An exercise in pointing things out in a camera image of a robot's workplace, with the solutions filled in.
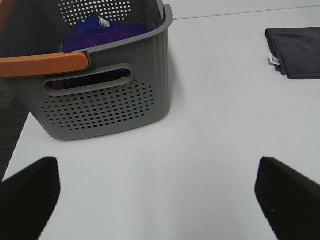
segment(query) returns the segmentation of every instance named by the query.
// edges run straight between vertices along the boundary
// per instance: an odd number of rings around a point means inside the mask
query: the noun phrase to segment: table surface
[[[163,0],[175,19],[319,6],[318,0]]]
[[[29,115],[5,178],[57,157],[61,195],[40,239],[275,240],[254,193],[259,160],[320,183],[320,81],[276,72],[264,31],[316,27],[319,12],[175,20],[159,122],[58,141]]]

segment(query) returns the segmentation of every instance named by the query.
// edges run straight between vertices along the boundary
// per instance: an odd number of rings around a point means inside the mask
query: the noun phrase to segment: gray plastic basket
[[[4,78],[59,140],[137,128],[169,111],[168,27],[173,15],[161,0],[15,0],[0,37],[0,57],[58,52],[62,40],[73,34],[75,21],[93,12],[120,23],[139,22],[150,32],[79,51],[89,60],[81,71]],[[95,85],[63,90],[46,85],[123,68],[131,72],[127,77]]]

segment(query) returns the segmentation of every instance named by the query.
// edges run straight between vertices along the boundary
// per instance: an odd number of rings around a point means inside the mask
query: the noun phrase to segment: gray carpet
[[[0,79],[0,182],[15,150],[29,111]]]

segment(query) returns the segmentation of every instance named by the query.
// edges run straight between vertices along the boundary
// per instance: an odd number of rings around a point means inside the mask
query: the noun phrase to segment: dark gray towel
[[[265,36],[280,61],[276,71],[289,79],[320,79],[320,27],[269,28]]]

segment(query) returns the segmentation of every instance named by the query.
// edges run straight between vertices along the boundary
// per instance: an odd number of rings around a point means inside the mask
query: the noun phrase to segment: basket
[[[92,13],[124,24],[139,22],[149,32],[60,52],[76,21]],[[0,0],[0,77],[55,139],[150,124],[169,111],[172,22],[171,7],[161,0]],[[57,83],[68,87],[52,87]]]

